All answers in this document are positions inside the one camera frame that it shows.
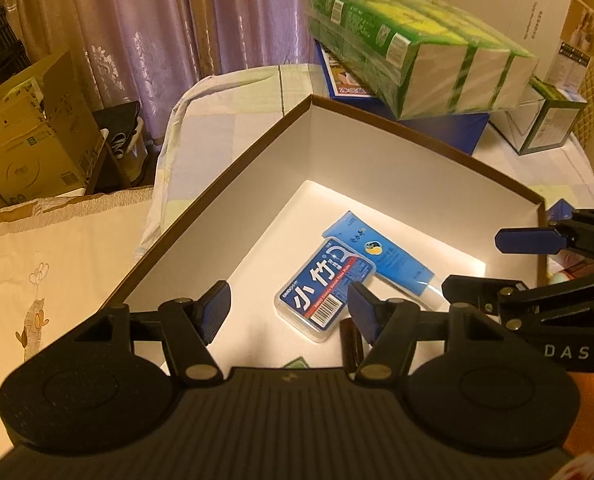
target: green boxed package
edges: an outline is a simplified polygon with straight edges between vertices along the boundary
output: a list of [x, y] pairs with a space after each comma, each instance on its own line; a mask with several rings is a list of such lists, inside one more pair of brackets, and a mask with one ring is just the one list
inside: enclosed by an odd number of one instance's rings
[[533, 76], [519, 106], [493, 112], [490, 123], [520, 155], [541, 152], [568, 140], [574, 120], [586, 104], [579, 94]]
[[399, 119], [515, 106], [538, 61], [433, 0], [310, 3], [312, 35]]

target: blue packaging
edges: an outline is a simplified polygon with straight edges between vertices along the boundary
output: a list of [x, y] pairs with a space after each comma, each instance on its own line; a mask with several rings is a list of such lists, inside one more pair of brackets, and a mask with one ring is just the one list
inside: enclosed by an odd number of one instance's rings
[[[334, 67], [339, 66], [340, 63], [318, 41], [315, 41], [315, 50], [328, 86], [328, 96], [331, 99], [366, 110], [391, 121], [397, 121], [388, 105], [369, 90], [358, 84], [352, 85], [352, 88], [343, 85], [338, 78], [338, 71], [334, 70]], [[397, 122], [445, 142], [466, 155], [472, 155], [481, 135], [484, 133], [489, 118], [490, 114], [482, 112], [422, 117]]]
[[548, 222], [557, 222], [559, 220], [568, 220], [573, 217], [572, 207], [563, 198], [557, 200], [550, 209], [546, 211]]
[[315, 342], [330, 336], [348, 302], [348, 286], [364, 282], [375, 265], [327, 238], [274, 297], [277, 313]]
[[337, 220], [323, 235], [338, 238], [372, 261], [379, 276], [416, 296], [421, 296], [434, 277], [432, 270], [357, 218], [352, 211]]

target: cream fabric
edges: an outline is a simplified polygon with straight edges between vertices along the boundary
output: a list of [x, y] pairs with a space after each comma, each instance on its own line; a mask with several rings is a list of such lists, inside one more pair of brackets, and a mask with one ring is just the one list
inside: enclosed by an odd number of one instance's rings
[[[0, 384], [94, 313], [129, 272], [151, 195], [57, 199], [58, 209], [44, 203], [35, 216], [0, 223]], [[10, 447], [0, 421], [0, 456]]]
[[586, 108], [576, 118], [572, 132], [579, 140], [583, 148], [586, 147], [590, 135], [594, 131], [594, 58], [590, 58], [590, 65], [584, 80], [581, 83], [579, 93], [588, 101]]

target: open box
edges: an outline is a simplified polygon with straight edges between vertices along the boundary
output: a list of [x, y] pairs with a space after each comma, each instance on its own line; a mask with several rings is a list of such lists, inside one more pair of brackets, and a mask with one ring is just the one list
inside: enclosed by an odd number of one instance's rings
[[[311, 367], [339, 366], [339, 336], [312, 342], [279, 317], [273, 297], [348, 210], [439, 281], [470, 274], [544, 284], [544, 256], [494, 246], [501, 228], [545, 225], [541, 196], [438, 140], [311, 96], [186, 209], [105, 304], [155, 310], [227, 280], [232, 307], [209, 347], [224, 374], [233, 366], [281, 367], [298, 356]], [[381, 298], [402, 297], [376, 276], [366, 286]], [[140, 355], [164, 361], [160, 345], [141, 345]], [[442, 348], [419, 344], [415, 361]]]

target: circular pad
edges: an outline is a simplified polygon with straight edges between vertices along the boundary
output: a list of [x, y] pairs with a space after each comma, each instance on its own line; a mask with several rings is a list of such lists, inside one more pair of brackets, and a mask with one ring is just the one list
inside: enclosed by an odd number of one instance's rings
[[111, 346], [47, 349], [10, 374], [0, 416], [14, 444], [68, 454], [123, 446], [160, 423], [173, 387], [157, 365]]
[[406, 401], [417, 418], [451, 446], [478, 454], [563, 444], [579, 406], [563, 368], [501, 343], [481, 350], [447, 352], [408, 377]]

